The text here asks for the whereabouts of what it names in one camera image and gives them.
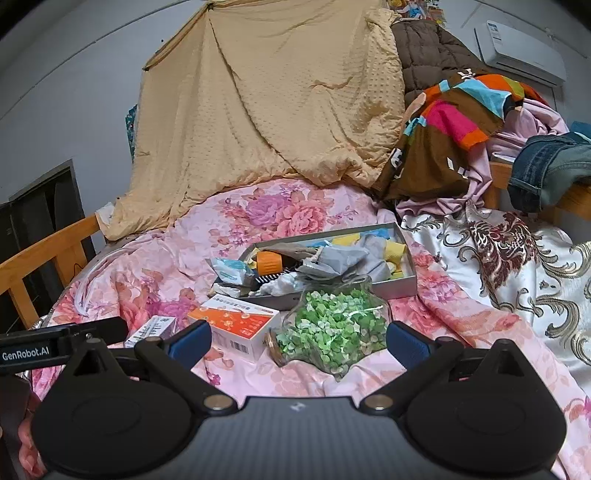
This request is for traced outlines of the person's left hand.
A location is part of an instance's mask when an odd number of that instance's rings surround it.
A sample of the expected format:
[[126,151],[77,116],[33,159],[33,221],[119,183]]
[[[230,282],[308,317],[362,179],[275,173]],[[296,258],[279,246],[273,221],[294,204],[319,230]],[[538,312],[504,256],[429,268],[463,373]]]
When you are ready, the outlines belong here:
[[1,398],[1,478],[41,479],[46,469],[39,457],[32,434],[31,423],[40,405],[38,396]]

